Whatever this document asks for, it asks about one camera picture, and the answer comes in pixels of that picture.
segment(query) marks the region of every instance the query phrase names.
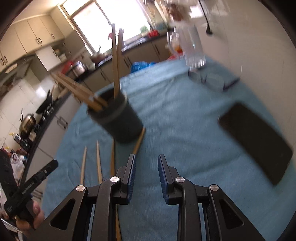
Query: person's hand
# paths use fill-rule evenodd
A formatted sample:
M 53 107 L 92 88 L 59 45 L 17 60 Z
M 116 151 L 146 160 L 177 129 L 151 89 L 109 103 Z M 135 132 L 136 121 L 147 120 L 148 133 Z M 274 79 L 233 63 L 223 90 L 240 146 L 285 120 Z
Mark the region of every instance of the person's hand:
M 36 201 L 33 203 L 33 212 L 36 214 L 33 222 L 34 228 L 36 229 L 44 221 L 44 211 L 41 210 L 39 203 Z M 18 218 L 17 227 L 24 233 L 24 235 L 27 237 L 30 236 L 31 225 L 27 221 Z

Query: black smartphone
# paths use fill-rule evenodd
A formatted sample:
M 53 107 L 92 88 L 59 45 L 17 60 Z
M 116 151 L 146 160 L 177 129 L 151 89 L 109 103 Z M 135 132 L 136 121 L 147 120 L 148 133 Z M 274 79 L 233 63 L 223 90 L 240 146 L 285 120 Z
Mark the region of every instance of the black smartphone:
M 218 122 L 259 164 L 269 180 L 278 184 L 293 155 L 286 141 L 241 103 L 231 107 Z

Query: kettle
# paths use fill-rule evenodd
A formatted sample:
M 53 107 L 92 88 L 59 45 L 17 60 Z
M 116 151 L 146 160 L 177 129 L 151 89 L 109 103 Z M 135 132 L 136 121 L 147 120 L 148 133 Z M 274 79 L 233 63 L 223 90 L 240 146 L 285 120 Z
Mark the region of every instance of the kettle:
M 25 117 L 22 115 L 20 119 L 20 127 L 19 134 L 21 138 L 27 139 L 36 125 L 36 119 L 34 118 L 34 114 L 27 114 Z

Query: blue tablecloth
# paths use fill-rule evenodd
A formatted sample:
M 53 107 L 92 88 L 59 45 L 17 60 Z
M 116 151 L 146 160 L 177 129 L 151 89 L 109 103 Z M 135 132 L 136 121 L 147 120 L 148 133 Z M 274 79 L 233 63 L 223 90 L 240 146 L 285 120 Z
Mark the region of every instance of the blue tablecloth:
M 212 65 L 209 70 L 231 75 L 219 68 L 223 69 Z M 163 199 L 157 169 L 160 154 L 165 154 L 168 164 L 194 184 L 219 185 L 267 241 L 277 240 L 296 210 L 293 164 L 273 186 L 217 122 L 220 115 L 241 101 L 279 131 L 267 109 L 243 83 L 225 92 L 213 91 L 200 80 L 189 79 L 184 61 L 168 61 L 122 78 L 121 86 L 147 129 L 136 158 L 133 198 L 130 205 L 119 207 L 123 241 L 176 239 L 178 207 L 167 206 Z M 112 138 L 87 116 L 86 105 L 82 105 L 55 157 L 59 167 L 48 178 L 42 206 L 46 216 L 79 184 L 85 146 L 85 185 L 98 184 L 97 140 L 106 179 L 110 176 Z M 116 145 L 116 168 L 126 165 L 133 146 Z

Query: clear drinking glass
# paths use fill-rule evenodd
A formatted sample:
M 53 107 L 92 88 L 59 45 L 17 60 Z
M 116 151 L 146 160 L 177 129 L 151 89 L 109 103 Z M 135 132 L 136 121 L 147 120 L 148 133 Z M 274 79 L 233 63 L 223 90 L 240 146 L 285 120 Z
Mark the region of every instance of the clear drinking glass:
M 194 25 L 175 27 L 172 33 L 168 33 L 168 47 L 171 53 L 179 57 L 180 54 L 174 50 L 171 44 L 175 38 L 179 40 L 183 56 L 190 71 L 205 65 L 205 54 L 202 49 L 200 36 Z

